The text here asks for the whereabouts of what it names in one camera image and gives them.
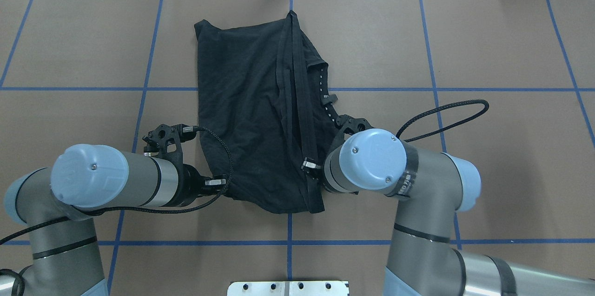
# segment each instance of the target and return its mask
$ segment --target silver metal bracket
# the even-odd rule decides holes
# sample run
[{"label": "silver metal bracket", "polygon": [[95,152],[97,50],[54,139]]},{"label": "silver metal bracket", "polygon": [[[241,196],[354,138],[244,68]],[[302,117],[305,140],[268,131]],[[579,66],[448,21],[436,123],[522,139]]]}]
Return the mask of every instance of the silver metal bracket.
[{"label": "silver metal bracket", "polygon": [[226,183],[227,183],[226,179],[206,180],[205,186],[221,186]]},{"label": "silver metal bracket", "polygon": [[304,168],[310,168],[310,169],[322,169],[321,165],[317,165],[315,163],[313,163],[312,161],[310,161],[310,159],[306,158],[304,160],[304,162],[302,163],[302,169]]},{"label": "silver metal bracket", "polygon": [[227,296],[349,296],[348,281],[232,283]]}]

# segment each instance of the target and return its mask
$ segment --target black garment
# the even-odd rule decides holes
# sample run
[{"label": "black garment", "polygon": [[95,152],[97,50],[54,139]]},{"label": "black garment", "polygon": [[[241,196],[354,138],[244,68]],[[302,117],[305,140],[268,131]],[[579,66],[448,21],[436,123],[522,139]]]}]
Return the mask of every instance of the black garment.
[{"label": "black garment", "polygon": [[[221,30],[195,24],[198,40],[198,120],[229,146],[234,176],[227,196],[273,213],[324,211],[317,179],[300,168],[322,164],[338,129],[327,89],[328,64],[297,16]],[[227,172],[227,155],[211,135],[200,135],[214,174]]]}]

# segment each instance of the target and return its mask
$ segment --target light blue joint cap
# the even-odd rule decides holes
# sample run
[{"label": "light blue joint cap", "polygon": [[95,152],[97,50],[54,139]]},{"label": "light blue joint cap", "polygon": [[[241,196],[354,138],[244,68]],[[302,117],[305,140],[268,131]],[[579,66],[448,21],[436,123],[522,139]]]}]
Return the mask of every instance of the light blue joint cap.
[{"label": "light blue joint cap", "polygon": [[455,163],[463,185],[463,200],[461,200],[461,206],[456,211],[468,211],[474,207],[476,199],[482,193],[482,177],[475,165],[469,161],[453,157],[448,153],[444,154]]},{"label": "light blue joint cap", "polygon": [[10,216],[10,218],[17,224],[27,225],[27,223],[23,219],[21,219],[19,213],[17,212],[17,196],[19,196],[19,190],[21,190],[21,187],[25,183],[25,180],[29,178],[29,176],[32,176],[33,174],[37,173],[42,169],[45,168],[40,168],[36,171],[28,173],[25,176],[21,176],[19,179],[13,182],[13,184],[10,185],[10,187],[6,191],[6,195],[4,195],[4,209],[6,210],[6,213]]},{"label": "light blue joint cap", "polygon": [[73,145],[53,164],[50,180],[60,201],[81,208],[99,207],[122,192],[128,181],[128,161],[110,146]]},{"label": "light blue joint cap", "polygon": [[359,188],[383,190],[403,175],[407,154],[403,143],[389,131],[368,129],[347,139],[338,163],[347,180]]},{"label": "light blue joint cap", "polygon": [[109,296],[106,279],[102,279],[98,284],[85,291],[81,296]]},{"label": "light blue joint cap", "polygon": [[384,290],[382,296],[421,296],[387,267],[384,268]]}]

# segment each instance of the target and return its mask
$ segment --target black stripe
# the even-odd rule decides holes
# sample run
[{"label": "black stripe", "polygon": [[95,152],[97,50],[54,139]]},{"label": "black stripe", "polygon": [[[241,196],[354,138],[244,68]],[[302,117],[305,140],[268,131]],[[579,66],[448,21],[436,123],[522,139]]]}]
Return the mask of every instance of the black stripe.
[{"label": "black stripe", "polygon": [[[36,171],[34,171],[33,173],[29,174],[29,176],[27,176],[26,179],[23,180],[23,183],[21,185],[21,187],[19,188],[19,190],[17,190],[17,195],[15,196],[15,198],[19,197],[19,194],[21,193],[21,188],[23,188],[23,184],[25,184],[25,182],[27,182],[27,180],[29,180],[29,178],[31,178],[35,173],[37,173],[38,171],[43,171],[44,169],[47,169],[47,167],[43,167],[42,169],[38,169]],[[19,204],[19,200],[17,199],[14,203],[14,211],[17,212],[17,216],[19,216],[19,218],[21,218],[21,220],[25,223],[27,223],[26,220],[24,220],[21,215],[19,215],[19,207],[17,207],[17,205]]]},{"label": "black stripe", "polygon": [[157,193],[159,192],[159,188],[161,188],[161,168],[159,168],[159,164],[157,163],[157,161],[155,161],[155,159],[149,157],[149,159],[151,159],[154,163],[155,163],[155,167],[157,168],[157,186],[155,187],[155,192],[153,192],[153,195],[151,195],[151,198],[147,200],[147,202],[143,203],[140,205],[140,207],[142,207],[145,204],[149,204],[149,202],[151,202],[155,196],[157,196]]},{"label": "black stripe", "polygon": [[90,243],[95,243],[96,241],[97,241],[97,237],[93,236],[93,237],[90,237],[85,240],[77,241],[76,243],[71,243],[70,245],[57,247],[53,250],[34,253],[33,259],[37,260],[37,259],[46,258],[49,256],[55,256],[56,254],[60,254],[60,253],[66,252],[66,251],[72,251],[72,250],[78,249],[80,247],[87,246]]},{"label": "black stripe", "polygon": [[415,147],[406,142],[403,142],[403,147],[407,155],[405,171],[399,178],[399,181],[397,181],[393,191],[386,194],[388,197],[399,195],[400,197],[409,198],[409,192],[411,191],[411,188],[413,188],[415,178],[417,177],[417,169],[419,167],[419,156],[417,154],[417,150]]},{"label": "black stripe", "polygon": [[416,237],[423,237],[427,240],[437,241],[438,243],[450,243],[449,237],[441,237],[441,236],[437,236],[437,235],[431,235],[429,233],[423,233],[421,231],[413,230],[413,229],[407,228],[406,226],[399,225],[397,223],[395,223],[395,230],[404,232],[404,233],[408,233],[408,234],[416,236]]},{"label": "black stripe", "polygon": [[[308,68],[304,58],[304,41],[302,31],[297,20],[298,15],[293,11],[289,12],[291,21],[291,47],[293,51],[293,86],[295,87],[295,101],[297,108],[297,126],[301,137],[302,160],[310,158],[318,164],[318,152],[316,147],[314,116],[312,115],[312,103],[310,90],[308,89]],[[308,211],[318,213],[324,211],[323,197],[320,193],[318,180],[306,176],[306,193],[304,202]]]},{"label": "black stripe", "polygon": [[512,269],[510,269],[507,262],[501,258],[487,257],[490,258],[496,265],[496,268],[498,268],[498,273],[500,274],[500,295],[517,296],[515,275],[512,273]]},{"label": "black stripe", "polygon": [[452,249],[456,253],[456,257],[459,258],[459,264],[461,264],[461,287],[459,288],[459,296],[463,296],[465,293],[465,286],[467,285],[467,268],[465,267],[465,260],[461,256],[461,252],[456,249]]}]

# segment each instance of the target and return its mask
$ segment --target black cable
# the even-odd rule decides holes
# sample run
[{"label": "black cable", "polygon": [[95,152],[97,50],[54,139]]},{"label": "black cable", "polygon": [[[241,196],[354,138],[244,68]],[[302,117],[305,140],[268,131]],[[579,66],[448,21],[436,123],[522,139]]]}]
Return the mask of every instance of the black cable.
[{"label": "black cable", "polygon": [[56,219],[53,219],[53,220],[49,220],[47,222],[43,222],[41,224],[37,224],[35,226],[31,226],[30,228],[26,228],[25,230],[21,230],[19,232],[13,233],[13,234],[11,234],[11,235],[9,235],[7,237],[3,237],[2,239],[0,239],[0,245],[4,245],[4,243],[13,240],[16,237],[20,237],[22,235],[25,235],[25,234],[27,234],[29,232],[32,232],[32,231],[35,231],[35,230],[39,230],[41,228],[45,228],[46,226],[50,226],[50,225],[53,225],[53,224],[58,224],[58,223],[61,223],[61,222],[66,222],[67,220],[69,220],[68,217],[60,217],[60,218],[56,218]]},{"label": "black cable", "polygon": [[214,133],[210,129],[207,129],[206,127],[200,127],[200,126],[196,127],[196,129],[197,129],[197,131],[204,131],[204,132],[212,135],[219,142],[219,144],[221,144],[223,149],[225,149],[225,153],[227,153],[227,158],[229,160],[229,176],[227,177],[225,186],[223,186],[223,189],[220,192],[218,192],[217,195],[215,195],[215,197],[211,198],[210,201],[203,203],[201,205],[198,205],[196,207],[193,207],[193,208],[181,209],[181,210],[157,210],[157,209],[147,209],[147,208],[140,208],[140,207],[110,207],[110,208],[97,209],[97,210],[93,210],[93,211],[82,211],[82,213],[85,213],[89,216],[94,216],[94,217],[100,216],[101,214],[104,214],[108,211],[116,211],[116,210],[131,210],[131,211],[138,211],[138,212],[144,212],[144,213],[158,213],[158,214],[179,214],[179,213],[189,213],[192,211],[200,210],[204,207],[208,207],[213,202],[217,201],[217,199],[219,199],[219,197],[221,197],[221,195],[223,195],[223,194],[225,194],[225,192],[227,192],[227,189],[229,188],[229,184],[231,183],[231,179],[233,176],[233,162],[231,159],[231,152],[230,152],[229,148],[227,147],[227,145],[225,145],[225,142],[221,139],[221,137],[219,137],[216,133]]},{"label": "black cable", "polygon": [[12,276],[14,278],[12,296],[23,296],[25,293],[25,279],[23,279],[23,275],[10,269],[0,269],[0,275]]},{"label": "black cable", "polygon": [[407,123],[404,123],[404,125],[399,129],[399,131],[397,131],[397,133],[395,134],[395,136],[400,139],[401,135],[403,134],[403,132],[405,131],[405,129],[407,129],[407,127],[409,127],[411,124],[415,123],[416,121],[424,118],[425,116],[429,116],[431,114],[435,114],[436,112],[441,112],[442,110],[446,110],[446,109],[450,109],[450,108],[456,108],[456,107],[462,107],[464,105],[470,105],[470,104],[483,104],[484,108],[481,109],[477,114],[474,114],[473,116],[470,116],[468,118],[465,118],[464,120],[459,120],[459,122],[456,122],[456,123],[451,124],[451,125],[446,126],[446,127],[442,127],[442,129],[438,129],[436,131],[432,131],[430,133],[426,133],[425,135],[421,135],[421,136],[418,136],[418,137],[413,137],[413,138],[410,138],[410,139],[405,139],[404,142],[412,142],[412,141],[416,141],[416,140],[419,140],[419,139],[427,138],[427,137],[436,135],[438,133],[444,132],[446,130],[452,129],[455,126],[459,126],[461,124],[465,124],[467,122],[470,122],[470,121],[474,120],[475,118],[478,118],[478,117],[482,116],[489,109],[489,103],[487,101],[485,101],[484,99],[470,99],[468,101],[460,101],[460,102],[446,104],[446,105],[443,105],[441,107],[438,107],[438,108],[434,108],[432,110],[429,110],[427,112],[422,112],[421,114],[415,116],[414,118],[411,118],[410,120],[407,121]]},{"label": "black cable", "polygon": [[[93,210],[93,211],[81,211],[81,212],[85,213],[89,216],[100,216],[101,214],[104,214],[107,211],[116,211],[116,210],[132,210],[132,211],[139,211],[139,212],[145,212],[145,213],[159,213],[159,214],[179,214],[179,213],[188,213],[188,212],[192,212],[192,211],[197,211],[197,210],[207,207],[207,206],[211,205],[213,202],[217,201],[217,199],[219,199],[219,197],[221,197],[221,195],[223,195],[223,194],[225,194],[225,192],[227,192],[227,189],[229,188],[229,184],[231,183],[231,178],[233,176],[233,162],[231,159],[231,152],[230,152],[229,148],[227,147],[227,145],[225,145],[225,142],[221,139],[221,137],[219,137],[216,133],[214,133],[210,129],[207,129],[206,127],[200,127],[200,126],[196,126],[195,129],[197,131],[204,131],[206,133],[211,134],[219,142],[219,144],[221,144],[223,149],[225,149],[225,153],[227,153],[227,158],[229,159],[229,176],[227,178],[225,186],[223,186],[223,189],[220,192],[218,192],[217,195],[215,195],[215,197],[211,198],[208,202],[198,205],[196,207],[189,208],[189,209],[182,209],[182,210],[156,210],[156,209],[145,209],[145,208],[139,208],[139,207],[111,207],[111,208],[103,208],[103,209],[97,209],[97,210]],[[29,232],[39,230],[41,228],[45,228],[46,226],[50,226],[53,224],[66,222],[67,220],[70,220],[70,219],[68,217],[64,216],[64,217],[56,218],[53,220],[49,220],[47,222],[37,224],[35,226],[31,226],[30,228],[26,228],[19,232],[15,232],[7,237],[3,237],[2,239],[0,239],[0,245],[4,245],[8,241],[11,241],[11,240],[15,239],[16,237],[20,237],[20,236],[25,235]],[[23,271],[21,271],[21,273],[17,273],[16,271],[13,271],[10,269],[0,269],[0,275],[12,276],[15,279],[15,281],[13,283],[13,291],[12,291],[11,296],[23,296],[23,294],[25,292],[25,280],[23,278]]]},{"label": "black cable", "polygon": [[[233,162],[232,162],[232,158],[231,158],[231,152],[230,152],[229,148],[227,147],[227,145],[225,145],[225,142],[221,139],[221,137],[219,137],[216,133],[214,133],[210,129],[207,129],[206,127],[197,126],[196,130],[211,134],[219,142],[219,144],[221,144],[223,149],[225,149],[225,153],[227,153],[227,158],[229,159],[229,176],[227,178],[225,186],[223,186],[223,189],[220,192],[218,192],[217,195],[215,195],[215,197],[211,198],[210,201],[203,203],[201,205],[198,205],[196,207],[193,207],[193,208],[181,209],[181,210],[156,210],[156,209],[145,209],[145,208],[140,208],[140,207],[109,207],[109,208],[102,208],[102,209],[97,209],[97,210],[92,210],[92,211],[81,211],[81,212],[85,213],[89,216],[94,216],[94,217],[104,214],[107,211],[116,211],[116,210],[132,210],[132,211],[139,211],[139,212],[146,212],[146,213],[159,213],[159,214],[179,214],[179,213],[188,213],[188,212],[192,212],[192,211],[197,211],[197,210],[207,207],[207,206],[211,205],[213,202],[217,201],[217,199],[219,199],[219,197],[221,197],[221,195],[223,195],[223,194],[225,194],[225,192],[227,192],[227,189],[229,188],[229,184],[231,183],[231,180],[233,177]],[[47,222],[43,222],[41,224],[37,224],[35,226],[31,226],[30,228],[26,228],[19,232],[15,232],[7,237],[3,237],[2,239],[0,239],[0,245],[3,245],[4,243],[11,241],[12,239],[15,239],[16,237],[25,235],[26,233],[29,233],[29,232],[44,228],[46,226],[53,225],[53,224],[66,222],[67,220],[69,220],[69,218],[64,216],[64,217],[56,218],[53,220],[49,220]]]}]

